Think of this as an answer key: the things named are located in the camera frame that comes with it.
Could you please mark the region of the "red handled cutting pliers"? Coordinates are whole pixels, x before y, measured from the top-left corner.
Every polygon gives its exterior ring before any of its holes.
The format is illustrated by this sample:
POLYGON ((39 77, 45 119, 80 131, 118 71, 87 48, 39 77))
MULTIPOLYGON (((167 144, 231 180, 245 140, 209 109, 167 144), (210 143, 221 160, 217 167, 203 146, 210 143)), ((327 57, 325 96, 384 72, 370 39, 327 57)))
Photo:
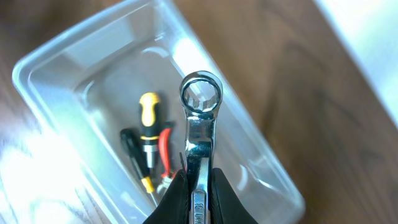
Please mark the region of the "red handled cutting pliers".
POLYGON ((161 174, 161 182, 156 188, 156 193, 158 196, 163 197, 168 190, 170 184, 174 180, 177 172, 172 169, 172 163, 170 159, 170 137, 173 131, 175 123, 173 121, 166 121, 164 127, 159 134, 159 154, 164 167, 164 173, 161 174))

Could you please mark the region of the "yellow black stubby screwdriver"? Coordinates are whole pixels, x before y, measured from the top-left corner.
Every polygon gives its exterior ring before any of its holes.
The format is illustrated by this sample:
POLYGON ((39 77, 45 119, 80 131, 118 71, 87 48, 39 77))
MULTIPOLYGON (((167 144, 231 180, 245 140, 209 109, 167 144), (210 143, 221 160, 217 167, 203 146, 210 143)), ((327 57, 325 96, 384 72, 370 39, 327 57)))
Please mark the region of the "yellow black stubby screwdriver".
POLYGON ((160 135, 160 97, 154 92, 148 92, 139 100, 140 125, 142 134, 140 139, 146 154, 147 166, 153 169, 156 164, 158 142, 160 135))

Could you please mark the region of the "silver combination wrench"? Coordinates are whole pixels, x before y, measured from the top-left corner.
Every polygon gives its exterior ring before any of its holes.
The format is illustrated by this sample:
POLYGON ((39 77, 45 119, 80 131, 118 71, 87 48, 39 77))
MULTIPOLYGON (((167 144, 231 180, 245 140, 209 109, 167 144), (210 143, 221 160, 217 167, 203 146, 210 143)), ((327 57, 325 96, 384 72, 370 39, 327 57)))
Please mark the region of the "silver combination wrench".
POLYGON ((216 120, 222 99, 222 83, 211 72, 192 72, 180 84, 180 101, 186 117, 185 157, 190 198, 188 222, 191 224, 204 224, 211 220, 211 170, 216 120))

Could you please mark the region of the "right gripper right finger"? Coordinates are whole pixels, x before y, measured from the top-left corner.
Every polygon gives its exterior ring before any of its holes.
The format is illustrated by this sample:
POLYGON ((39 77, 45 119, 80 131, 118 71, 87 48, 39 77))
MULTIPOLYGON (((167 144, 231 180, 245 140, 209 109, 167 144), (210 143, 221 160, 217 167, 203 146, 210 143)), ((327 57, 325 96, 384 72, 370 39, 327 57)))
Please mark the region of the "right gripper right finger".
POLYGON ((213 224, 257 224, 219 168, 211 172, 210 213, 213 224))

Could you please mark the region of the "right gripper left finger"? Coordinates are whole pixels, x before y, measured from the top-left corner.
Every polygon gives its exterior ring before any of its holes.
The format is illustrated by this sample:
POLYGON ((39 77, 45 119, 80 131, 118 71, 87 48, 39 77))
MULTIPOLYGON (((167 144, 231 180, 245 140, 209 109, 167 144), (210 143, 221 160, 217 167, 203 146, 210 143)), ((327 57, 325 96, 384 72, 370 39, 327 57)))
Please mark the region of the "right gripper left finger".
POLYGON ((183 169, 180 169, 159 205, 144 221, 144 224, 187 224, 188 204, 187 175, 183 169))

